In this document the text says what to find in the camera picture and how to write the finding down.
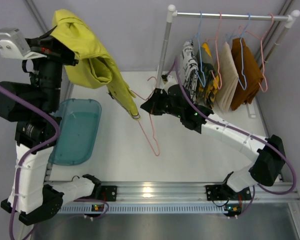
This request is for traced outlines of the yellow-green trousers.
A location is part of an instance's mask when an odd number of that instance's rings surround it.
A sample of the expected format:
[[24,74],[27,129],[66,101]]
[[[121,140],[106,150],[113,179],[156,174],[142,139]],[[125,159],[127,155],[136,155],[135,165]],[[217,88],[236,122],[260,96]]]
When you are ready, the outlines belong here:
[[134,119],[140,114],[134,102],[136,95],[101,41],[89,26],[67,9],[54,12],[51,36],[75,54],[78,64],[66,66],[66,74],[74,85],[89,89],[106,86],[108,94]]

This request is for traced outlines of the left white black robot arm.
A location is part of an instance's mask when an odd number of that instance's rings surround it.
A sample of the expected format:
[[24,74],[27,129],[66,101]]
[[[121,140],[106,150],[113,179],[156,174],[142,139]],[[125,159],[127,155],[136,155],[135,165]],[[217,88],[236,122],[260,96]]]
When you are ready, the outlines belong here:
[[0,117],[16,123],[16,166],[10,196],[0,204],[10,214],[19,213],[26,226],[54,217],[65,204],[80,198],[96,199],[102,183],[85,174],[70,182],[47,184],[49,156],[60,134],[59,108],[64,66],[78,60],[67,46],[49,32],[25,38],[17,28],[0,29],[0,55],[22,61],[29,83],[0,82]]

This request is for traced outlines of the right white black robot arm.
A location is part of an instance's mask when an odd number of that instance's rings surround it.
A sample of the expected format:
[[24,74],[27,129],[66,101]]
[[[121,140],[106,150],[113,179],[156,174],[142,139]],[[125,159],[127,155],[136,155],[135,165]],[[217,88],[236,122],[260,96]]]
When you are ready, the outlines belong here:
[[189,92],[177,84],[168,90],[155,88],[140,107],[154,116],[168,114],[179,118],[187,129],[213,137],[246,156],[250,165],[230,172],[223,180],[226,191],[239,193],[254,185],[271,187],[285,165],[280,137],[253,135],[230,124],[212,109],[194,103]]

